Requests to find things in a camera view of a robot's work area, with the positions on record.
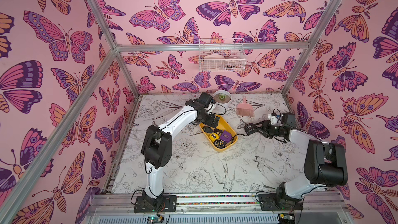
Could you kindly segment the yellow plastic storage box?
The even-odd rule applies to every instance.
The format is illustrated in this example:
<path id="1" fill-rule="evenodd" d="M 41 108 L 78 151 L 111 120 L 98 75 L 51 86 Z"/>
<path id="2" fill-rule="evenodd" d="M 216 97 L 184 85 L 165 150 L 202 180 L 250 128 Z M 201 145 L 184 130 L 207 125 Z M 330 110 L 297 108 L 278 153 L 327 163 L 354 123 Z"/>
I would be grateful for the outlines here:
<path id="1" fill-rule="evenodd" d="M 238 134 L 221 115 L 215 115 L 211 125 L 200 123 L 200 129 L 217 152 L 228 150 L 238 141 Z"/>

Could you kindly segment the small yellow tape measure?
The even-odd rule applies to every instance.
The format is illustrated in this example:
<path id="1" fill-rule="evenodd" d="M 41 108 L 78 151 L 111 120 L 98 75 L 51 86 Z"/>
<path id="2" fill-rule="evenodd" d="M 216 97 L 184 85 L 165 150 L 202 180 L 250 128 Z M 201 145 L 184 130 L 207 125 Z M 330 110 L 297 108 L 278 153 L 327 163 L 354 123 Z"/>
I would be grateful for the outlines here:
<path id="1" fill-rule="evenodd" d="M 220 136 L 219 136 L 217 133 L 211 133 L 211 134 L 209 135 L 209 139 L 210 139 L 212 142 L 215 142 L 216 140 L 219 140 L 219 138 L 220 138 Z"/>

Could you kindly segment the purple tape measure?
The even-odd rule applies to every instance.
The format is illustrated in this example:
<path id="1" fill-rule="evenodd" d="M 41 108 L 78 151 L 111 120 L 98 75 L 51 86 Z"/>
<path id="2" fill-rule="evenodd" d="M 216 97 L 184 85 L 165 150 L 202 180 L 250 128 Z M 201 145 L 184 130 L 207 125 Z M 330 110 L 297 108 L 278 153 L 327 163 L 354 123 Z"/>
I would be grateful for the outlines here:
<path id="1" fill-rule="evenodd" d="M 226 144 L 233 141 L 232 134 L 230 132 L 228 132 L 227 130 L 223 130 L 219 139 Z"/>

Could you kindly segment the yellow black tape measure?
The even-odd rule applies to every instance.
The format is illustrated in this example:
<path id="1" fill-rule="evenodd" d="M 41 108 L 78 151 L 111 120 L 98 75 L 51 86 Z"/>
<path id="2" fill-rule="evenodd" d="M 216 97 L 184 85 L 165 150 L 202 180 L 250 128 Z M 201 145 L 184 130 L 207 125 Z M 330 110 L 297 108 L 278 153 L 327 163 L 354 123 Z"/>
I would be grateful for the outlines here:
<path id="1" fill-rule="evenodd" d="M 218 149 L 224 149 L 226 147 L 226 143 L 223 140 L 215 140 L 214 141 L 214 146 Z"/>

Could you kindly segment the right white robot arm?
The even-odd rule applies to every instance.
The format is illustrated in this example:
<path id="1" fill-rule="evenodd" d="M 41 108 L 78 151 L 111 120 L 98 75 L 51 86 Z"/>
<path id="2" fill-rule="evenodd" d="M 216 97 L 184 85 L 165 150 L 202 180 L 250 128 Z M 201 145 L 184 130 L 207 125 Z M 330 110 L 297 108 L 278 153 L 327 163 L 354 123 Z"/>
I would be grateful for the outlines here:
<path id="1" fill-rule="evenodd" d="M 345 186 L 348 182 L 346 149 L 342 144 L 323 142 L 314 134 L 296 127 L 295 115 L 270 114 L 268 120 L 244 125 L 247 136 L 255 133 L 276 139 L 285 144 L 295 144 L 305 151 L 304 172 L 289 182 L 282 182 L 276 190 L 278 203 L 298 202 L 316 190 Z"/>

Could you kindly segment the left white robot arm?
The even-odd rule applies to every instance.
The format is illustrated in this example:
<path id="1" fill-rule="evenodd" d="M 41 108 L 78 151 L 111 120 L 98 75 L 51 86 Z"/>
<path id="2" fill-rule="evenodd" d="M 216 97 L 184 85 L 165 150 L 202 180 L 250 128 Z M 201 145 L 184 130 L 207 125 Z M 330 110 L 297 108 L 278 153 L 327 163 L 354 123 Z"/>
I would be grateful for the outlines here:
<path id="1" fill-rule="evenodd" d="M 163 197 L 163 168 L 173 152 L 173 139 L 192 122 L 217 127 L 219 118 L 212 112 L 215 100 L 203 92 L 199 98 L 188 100 L 177 114 L 160 126 L 150 125 L 146 130 L 141 153 L 144 158 L 147 184 L 145 197 L 158 200 Z"/>

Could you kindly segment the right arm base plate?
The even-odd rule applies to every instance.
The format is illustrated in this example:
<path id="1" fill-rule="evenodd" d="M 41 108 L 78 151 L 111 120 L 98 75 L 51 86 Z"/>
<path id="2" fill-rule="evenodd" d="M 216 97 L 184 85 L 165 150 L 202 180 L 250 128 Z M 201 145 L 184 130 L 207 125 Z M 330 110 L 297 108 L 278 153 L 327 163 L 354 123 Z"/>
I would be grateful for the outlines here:
<path id="1" fill-rule="evenodd" d="M 256 196 L 262 211 L 301 211 L 302 201 L 299 199 L 286 200 L 279 198 L 277 194 L 260 193 Z"/>

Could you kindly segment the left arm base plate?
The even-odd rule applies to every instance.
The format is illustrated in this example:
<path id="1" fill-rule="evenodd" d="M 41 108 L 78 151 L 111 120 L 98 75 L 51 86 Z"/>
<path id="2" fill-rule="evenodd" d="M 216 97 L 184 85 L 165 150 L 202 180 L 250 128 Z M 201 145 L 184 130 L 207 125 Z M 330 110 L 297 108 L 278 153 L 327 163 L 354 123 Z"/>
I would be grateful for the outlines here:
<path id="1" fill-rule="evenodd" d="M 135 213 L 176 212 L 177 196 L 163 195 L 156 199 L 149 196 L 138 196 L 134 204 Z"/>

